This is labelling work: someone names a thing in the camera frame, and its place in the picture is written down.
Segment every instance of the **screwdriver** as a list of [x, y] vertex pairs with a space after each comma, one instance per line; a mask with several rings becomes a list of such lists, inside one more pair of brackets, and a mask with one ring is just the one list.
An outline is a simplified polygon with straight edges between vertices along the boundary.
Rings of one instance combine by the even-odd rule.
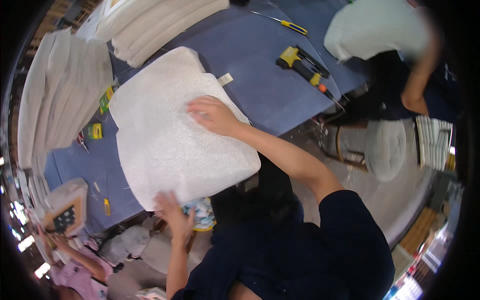
[[298, 25], [296, 25], [296, 24], [293, 24], [293, 23], [291, 23], [291, 22], [288, 22], [288, 21], [285, 21], [285, 20], [279, 20], [279, 19], [277, 19], [277, 18], [270, 17], [270, 16], [266, 16], [266, 15], [261, 14], [261, 13], [259, 13], [259, 12], [253, 12], [253, 11], [249, 11], [249, 10], [244, 10], [244, 11], [246, 11], [246, 12], [251, 12], [251, 13], [256, 13], [256, 14], [259, 14], [259, 15], [261, 15], [261, 16], [264, 16], [264, 17], [273, 19], [273, 20], [275, 20], [275, 21], [280, 22], [280, 24], [282, 24], [283, 26], [286, 26], [286, 27], [288, 27], [288, 28], [290, 28], [290, 29], [293, 29], [293, 30], [295, 30], [296, 32], [300, 32], [300, 33], [303, 34], [304, 36], [307, 35], [307, 30], [306, 30], [306, 29], [301, 28], [300, 26], [298, 26]]

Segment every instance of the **hand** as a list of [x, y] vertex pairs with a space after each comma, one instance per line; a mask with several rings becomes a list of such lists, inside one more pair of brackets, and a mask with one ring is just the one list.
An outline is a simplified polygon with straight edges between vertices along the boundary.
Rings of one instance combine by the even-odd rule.
[[49, 233], [48, 237], [57, 245], [59, 250], [65, 251], [70, 248], [66, 239], [58, 233]]
[[232, 136], [243, 124], [222, 101], [213, 96], [192, 100], [188, 103], [187, 112], [208, 131], [224, 136]]
[[168, 193], [159, 192], [155, 195], [154, 200], [157, 203], [155, 215], [170, 226], [172, 241], [178, 240], [184, 245], [192, 234], [193, 225], [195, 224], [194, 208], [190, 209], [188, 217], [184, 215], [172, 191]]

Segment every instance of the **label tag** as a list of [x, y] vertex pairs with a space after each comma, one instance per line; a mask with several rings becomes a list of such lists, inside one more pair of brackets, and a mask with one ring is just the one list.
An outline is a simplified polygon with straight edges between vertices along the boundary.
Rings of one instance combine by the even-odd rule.
[[233, 81], [233, 77], [232, 77], [232, 75], [230, 75], [230, 73], [227, 73], [227, 74], [223, 75], [222, 77], [220, 77], [220, 78], [218, 79], [218, 83], [219, 83], [221, 86], [224, 86], [224, 85], [226, 85], [226, 84], [228, 84], [228, 83], [230, 83], [230, 82], [232, 82], [232, 81]]

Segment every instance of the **sneaker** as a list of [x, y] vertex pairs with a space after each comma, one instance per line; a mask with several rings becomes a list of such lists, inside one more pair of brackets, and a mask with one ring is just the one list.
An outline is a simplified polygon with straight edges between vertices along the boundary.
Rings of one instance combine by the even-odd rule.
[[127, 258], [125, 259], [127, 262], [133, 262], [133, 261], [143, 261], [143, 259], [139, 257], [133, 258], [130, 254], [128, 254]]

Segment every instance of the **chair seat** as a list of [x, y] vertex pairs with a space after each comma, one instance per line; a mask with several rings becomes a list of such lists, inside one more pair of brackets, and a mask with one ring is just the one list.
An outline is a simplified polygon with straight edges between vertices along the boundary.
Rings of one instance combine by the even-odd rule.
[[403, 165], [407, 149], [403, 122], [369, 121], [365, 140], [368, 172], [381, 182], [393, 180]]

